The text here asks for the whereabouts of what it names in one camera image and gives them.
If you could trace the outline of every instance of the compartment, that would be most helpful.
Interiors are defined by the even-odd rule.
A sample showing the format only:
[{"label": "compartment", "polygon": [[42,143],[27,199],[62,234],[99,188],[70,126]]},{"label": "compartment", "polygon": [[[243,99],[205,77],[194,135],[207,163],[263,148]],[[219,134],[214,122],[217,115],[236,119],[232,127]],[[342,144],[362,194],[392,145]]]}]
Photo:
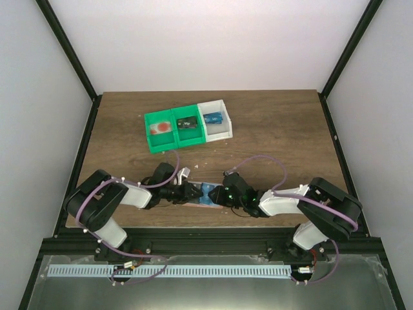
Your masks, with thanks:
[{"label": "compartment", "polygon": [[[151,134],[150,126],[162,122],[169,122],[170,132],[162,134]],[[177,149],[176,127],[170,110],[163,110],[145,114],[146,139],[148,140],[151,153],[162,152],[164,150]]]},{"label": "compartment", "polygon": [[[178,147],[189,147],[205,143],[205,130],[202,117],[199,115],[197,105],[188,105],[186,107],[173,108],[171,110],[174,125],[176,127],[176,136]],[[177,127],[177,121],[181,118],[195,117],[197,121],[196,128],[180,129]]]},{"label": "compartment", "polygon": [[[232,138],[232,124],[223,100],[216,100],[197,104],[201,120],[205,126],[206,142]],[[222,124],[206,124],[204,114],[220,112]]]}]

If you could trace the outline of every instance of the white wall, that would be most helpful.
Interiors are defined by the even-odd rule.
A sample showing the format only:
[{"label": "white wall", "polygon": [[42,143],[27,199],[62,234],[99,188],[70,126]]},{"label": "white wall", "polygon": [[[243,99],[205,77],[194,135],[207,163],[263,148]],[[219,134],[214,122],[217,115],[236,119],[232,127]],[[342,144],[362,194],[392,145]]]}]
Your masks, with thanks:
[{"label": "white wall", "polygon": [[35,1],[0,9],[0,296],[17,309],[52,234],[91,101]]},{"label": "white wall", "polygon": [[321,90],[368,0],[51,0],[98,93]]},{"label": "white wall", "polygon": [[384,1],[328,99],[367,222],[413,309],[412,1]]}]

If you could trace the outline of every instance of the metal frame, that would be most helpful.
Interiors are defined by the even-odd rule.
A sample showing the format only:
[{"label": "metal frame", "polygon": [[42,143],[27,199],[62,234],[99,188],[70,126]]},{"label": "metal frame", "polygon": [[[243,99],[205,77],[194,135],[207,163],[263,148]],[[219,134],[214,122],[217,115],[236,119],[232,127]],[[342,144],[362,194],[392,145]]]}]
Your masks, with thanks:
[{"label": "metal frame", "polygon": [[[59,20],[48,0],[36,0],[42,13],[45,15],[51,29],[56,38],[59,40],[68,59],[73,65],[79,79],[88,92],[92,100],[89,118],[86,124],[86,129],[81,140],[79,151],[77,153],[74,168],[70,176],[70,181],[66,190],[67,196],[76,187],[79,179],[83,160],[90,140],[90,135],[93,130],[94,122],[99,109],[102,96],[98,96],[86,75],[80,60],[70,44]],[[332,121],[330,111],[327,105],[328,95],[331,93],[334,85],[339,79],[340,74],[345,68],[353,51],[356,49],[360,39],[365,33],[374,14],[377,12],[382,0],[370,0],[362,15],[356,29],[354,30],[350,40],[348,41],[336,67],[331,73],[322,93],[319,94],[321,106],[327,121],[328,129],[332,137],[334,148],[339,160],[339,164],[345,179],[348,192],[357,197],[356,188],[353,184],[350,171],[348,169],[343,150],[341,148],[337,132]],[[44,239],[39,251],[39,255],[35,261],[32,274],[28,281],[26,291],[21,300],[20,309],[26,309],[30,301],[30,297],[34,288],[37,274],[40,269],[41,260],[44,255],[99,255],[96,251],[98,243],[89,234],[83,234],[81,229],[68,229],[65,227],[67,213],[61,209],[59,218],[54,229],[54,237]],[[362,214],[359,219],[359,231],[352,234],[348,242],[339,243],[340,252],[343,254],[376,254],[379,256],[381,263],[387,269],[387,281],[394,301],[398,309],[405,309],[403,300],[399,293],[397,283],[394,279],[392,269],[387,260],[383,244],[380,238],[373,238],[369,235],[368,227]],[[283,256],[281,251],[277,251],[278,247],[285,244],[294,228],[211,228],[211,229],[140,229],[132,228],[125,229],[129,236],[135,241],[134,246],[144,249],[150,247],[152,253],[159,255],[214,255],[214,254],[254,254],[265,255],[270,260],[283,260],[286,264],[307,264],[308,261],[289,260]],[[334,253],[334,248],[330,243],[324,246],[327,254]]]}]

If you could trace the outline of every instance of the blue object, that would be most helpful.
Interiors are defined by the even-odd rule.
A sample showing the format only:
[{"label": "blue object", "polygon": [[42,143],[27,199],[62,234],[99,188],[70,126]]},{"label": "blue object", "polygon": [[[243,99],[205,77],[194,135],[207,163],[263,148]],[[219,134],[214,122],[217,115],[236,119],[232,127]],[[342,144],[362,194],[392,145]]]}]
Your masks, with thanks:
[{"label": "blue object", "polygon": [[222,124],[222,114],[220,112],[204,114],[206,124]]},{"label": "blue object", "polygon": [[199,203],[203,205],[216,205],[215,203],[212,202],[211,198],[209,198],[208,196],[209,192],[215,189],[216,187],[217,187],[217,184],[202,183],[201,190],[204,196],[200,197]]}]

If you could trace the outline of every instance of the wooden table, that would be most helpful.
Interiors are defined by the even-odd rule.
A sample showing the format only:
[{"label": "wooden table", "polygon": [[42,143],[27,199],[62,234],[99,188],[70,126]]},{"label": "wooden table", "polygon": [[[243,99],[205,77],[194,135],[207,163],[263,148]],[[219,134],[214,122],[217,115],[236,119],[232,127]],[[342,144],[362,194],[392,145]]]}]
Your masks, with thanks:
[{"label": "wooden table", "polygon": [[[288,180],[280,189],[308,183],[315,176],[346,189],[315,90],[104,93],[79,183],[97,169],[132,181],[152,175],[165,155],[149,153],[143,115],[217,99],[227,106],[234,137],[179,149],[181,167],[191,169],[191,180],[221,183],[223,171],[250,156],[268,154],[287,168]],[[175,165],[175,158],[170,156],[169,162]],[[282,178],[281,169],[269,160],[251,161],[238,172],[256,189],[271,188]],[[307,220],[298,214],[240,218],[228,208],[167,201],[149,211],[121,205],[114,218],[123,227],[277,227]],[[66,225],[73,227],[74,219]]]}]

